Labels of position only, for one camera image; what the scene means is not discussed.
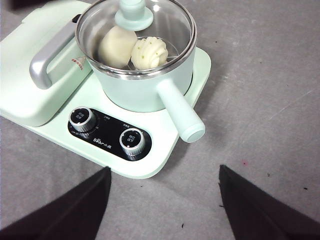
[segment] lid knob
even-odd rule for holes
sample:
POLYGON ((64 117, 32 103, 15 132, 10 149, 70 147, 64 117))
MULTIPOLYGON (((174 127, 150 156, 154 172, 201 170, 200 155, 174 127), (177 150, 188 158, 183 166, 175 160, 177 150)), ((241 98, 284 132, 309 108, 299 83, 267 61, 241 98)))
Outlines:
POLYGON ((146 7, 145 0, 120 0, 119 10, 114 16, 115 23, 129 31, 141 31, 154 21, 154 15, 146 7))

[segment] glass lid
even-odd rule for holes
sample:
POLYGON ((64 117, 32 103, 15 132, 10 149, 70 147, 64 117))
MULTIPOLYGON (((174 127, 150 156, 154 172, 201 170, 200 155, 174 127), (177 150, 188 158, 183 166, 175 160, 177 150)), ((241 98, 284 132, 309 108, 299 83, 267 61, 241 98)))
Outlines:
POLYGON ((81 15, 75 33, 91 64, 108 74, 143 75, 169 71, 184 62, 196 44, 196 25, 190 13, 175 0, 123 1, 129 3, 126 14, 133 24, 137 16, 143 16, 148 27, 133 31, 129 23, 115 19, 123 10, 119 0, 97 1, 81 15), (145 4, 145 15, 143 6, 131 16, 130 3, 145 4))

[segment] mint green pot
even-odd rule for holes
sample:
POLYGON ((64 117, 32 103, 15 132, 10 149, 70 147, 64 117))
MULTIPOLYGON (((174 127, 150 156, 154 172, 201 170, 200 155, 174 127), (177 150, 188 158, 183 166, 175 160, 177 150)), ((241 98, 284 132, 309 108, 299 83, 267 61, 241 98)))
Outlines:
POLYGON ((166 109, 185 142, 200 139, 205 134, 205 125, 184 98, 192 82, 196 50, 197 28, 193 17, 174 0, 146 0, 153 22, 136 34, 138 38, 162 38, 172 58, 153 69, 117 69, 103 64, 97 49, 115 25, 118 5, 117 0, 94 3, 81 15, 75 31, 78 46, 87 56, 106 96, 129 111, 147 113, 166 109))

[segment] silver handle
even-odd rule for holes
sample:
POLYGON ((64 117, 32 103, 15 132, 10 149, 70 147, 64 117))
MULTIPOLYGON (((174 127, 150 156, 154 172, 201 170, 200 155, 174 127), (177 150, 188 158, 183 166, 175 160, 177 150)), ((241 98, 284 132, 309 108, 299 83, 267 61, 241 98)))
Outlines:
POLYGON ((48 89, 52 81, 47 74, 47 67, 52 59, 75 37, 76 23, 67 23, 32 59, 29 72, 34 84, 39 89, 48 89))

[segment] cooking pot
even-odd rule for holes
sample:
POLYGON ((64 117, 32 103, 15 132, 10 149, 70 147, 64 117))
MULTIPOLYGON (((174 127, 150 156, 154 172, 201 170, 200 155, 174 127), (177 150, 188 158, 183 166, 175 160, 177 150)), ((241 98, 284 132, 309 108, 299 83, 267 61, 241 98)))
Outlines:
MULTIPOLYGON (((175 0, 120 0, 120 4, 119 0, 99 0, 77 20, 75 38, 112 102, 140 113, 166 108, 185 142, 204 135, 204 123, 184 98, 192 82, 197 28, 182 5, 175 0), (162 39, 168 50, 167 62, 144 70, 129 64, 122 69, 107 65, 99 46, 116 25, 134 30, 138 39, 162 39)), ((32 67, 30 73, 37 78, 32 67)))

